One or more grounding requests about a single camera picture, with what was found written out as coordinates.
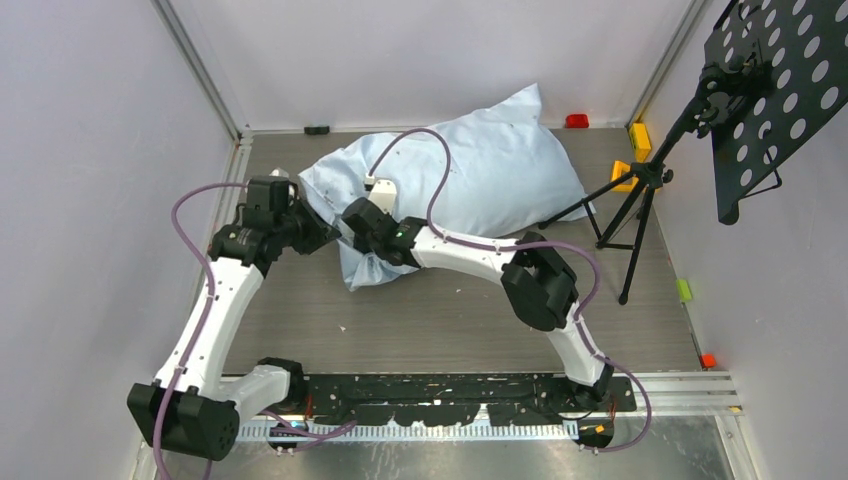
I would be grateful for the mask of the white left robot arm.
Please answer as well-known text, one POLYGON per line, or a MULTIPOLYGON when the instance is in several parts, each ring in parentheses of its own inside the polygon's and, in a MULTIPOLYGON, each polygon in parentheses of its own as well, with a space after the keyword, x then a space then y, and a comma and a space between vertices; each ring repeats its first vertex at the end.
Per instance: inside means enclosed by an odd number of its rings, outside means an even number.
POLYGON ((306 402, 300 363, 266 357, 240 379, 223 381, 226 357, 243 315, 283 251, 309 255, 339 234, 324 222, 285 174, 255 176, 234 219, 203 248, 203 284, 186 326, 164 365, 148 383, 134 384, 128 409, 157 456, 165 452, 220 461, 240 427, 275 406, 284 414, 306 402))

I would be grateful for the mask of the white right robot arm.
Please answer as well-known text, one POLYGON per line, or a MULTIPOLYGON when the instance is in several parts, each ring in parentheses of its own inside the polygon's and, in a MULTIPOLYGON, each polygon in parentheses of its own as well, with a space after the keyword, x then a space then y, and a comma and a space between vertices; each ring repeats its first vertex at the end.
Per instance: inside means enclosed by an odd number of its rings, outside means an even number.
POLYGON ((520 239, 461 234, 430 216, 397 220, 395 185, 369 177, 366 188, 367 196, 341 216, 358 245, 394 266, 451 270, 501 285, 515 316, 551 342, 572 401, 591 411, 610 398, 614 368, 588 332, 576 274, 558 253, 563 243, 536 232, 520 239))

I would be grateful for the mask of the light blue pillowcase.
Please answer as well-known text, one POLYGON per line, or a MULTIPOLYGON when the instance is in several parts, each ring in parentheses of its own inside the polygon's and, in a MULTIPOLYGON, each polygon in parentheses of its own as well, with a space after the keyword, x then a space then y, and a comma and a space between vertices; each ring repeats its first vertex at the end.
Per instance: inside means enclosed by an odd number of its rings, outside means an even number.
POLYGON ((433 195, 440 227, 502 237, 547 220, 586 194, 565 148, 540 124, 542 101, 532 84, 502 102, 431 126, 405 138, 396 133, 360 137, 299 174, 312 209, 342 233, 340 265, 346 287, 389 283, 412 273, 372 253, 361 253, 340 217, 366 194, 369 171, 392 181, 397 219, 423 218, 433 195))

